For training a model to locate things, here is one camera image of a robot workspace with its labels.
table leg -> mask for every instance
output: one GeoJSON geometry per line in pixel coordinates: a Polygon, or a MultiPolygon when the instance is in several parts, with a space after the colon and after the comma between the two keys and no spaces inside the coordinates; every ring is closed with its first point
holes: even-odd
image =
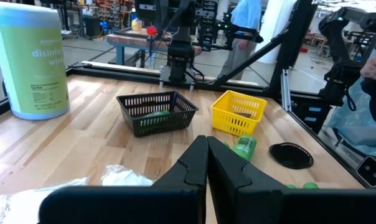
{"type": "Polygon", "coordinates": [[[141,64],[139,65],[140,68],[144,68],[145,67],[145,50],[142,49],[141,50],[141,64]]]}
{"type": "Polygon", "coordinates": [[[125,65],[125,47],[116,47],[116,64],[125,65]]]}

workbench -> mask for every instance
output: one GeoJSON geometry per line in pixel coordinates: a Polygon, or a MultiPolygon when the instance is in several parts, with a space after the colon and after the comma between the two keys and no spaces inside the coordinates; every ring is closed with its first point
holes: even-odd
{"type": "MultiPolygon", "coordinates": [[[[167,53],[167,42],[162,41],[159,43],[158,40],[155,40],[152,42],[152,45],[147,40],[147,38],[140,38],[140,37],[132,37],[129,36],[129,34],[138,34],[142,36],[149,37],[149,35],[146,34],[146,29],[143,28],[141,31],[135,31],[135,30],[127,30],[125,32],[122,32],[120,34],[110,34],[106,36],[106,41],[110,44],[116,47],[116,58],[115,63],[117,65],[125,65],[125,47],[131,47],[136,49],[141,49],[141,64],[145,62],[145,51],[146,50],[155,50],[158,52],[166,52],[167,53]]],[[[198,42],[197,38],[195,36],[191,36],[193,42],[198,42]]],[[[171,35],[169,33],[166,33],[164,35],[165,39],[170,39],[171,35]]],[[[194,46],[195,50],[195,56],[198,56],[202,52],[202,48],[199,46],[194,46]]]]}
{"type": "MultiPolygon", "coordinates": [[[[158,179],[198,135],[215,136],[233,145],[237,137],[212,127],[212,103],[222,94],[181,90],[145,83],[82,75],[68,77],[70,111],[47,121],[21,120],[10,111],[0,115],[0,195],[57,185],[88,177],[99,184],[107,165],[121,164],[158,179]],[[186,129],[143,138],[133,136],[116,96],[177,90],[199,107],[186,129]]],[[[251,163],[283,184],[320,188],[361,189],[362,186],[276,101],[268,104],[253,137],[258,141],[251,163]],[[271,145],[293,142],[314,158],[309,169],[292,170],[268,154],[271,145]]],[[[215,223],[207,194],[207,223],[215,223]]]]}

plastic bag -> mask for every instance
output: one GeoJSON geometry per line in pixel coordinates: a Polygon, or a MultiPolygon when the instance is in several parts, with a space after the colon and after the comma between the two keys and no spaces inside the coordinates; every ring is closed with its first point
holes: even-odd
{"type": "Polygon", "coordinates": [[[0,224],[36,224],[39,222],[41,202],[62,187],[87,185],[87,178],[37,190],[26,190],[14,195],[0,196],[0,224]]]}
{"type": "Polygon", "coordinates": [[[121,165],[109,165],[102,177],[104,186],[151,186],[152,180],[121,165]]]}

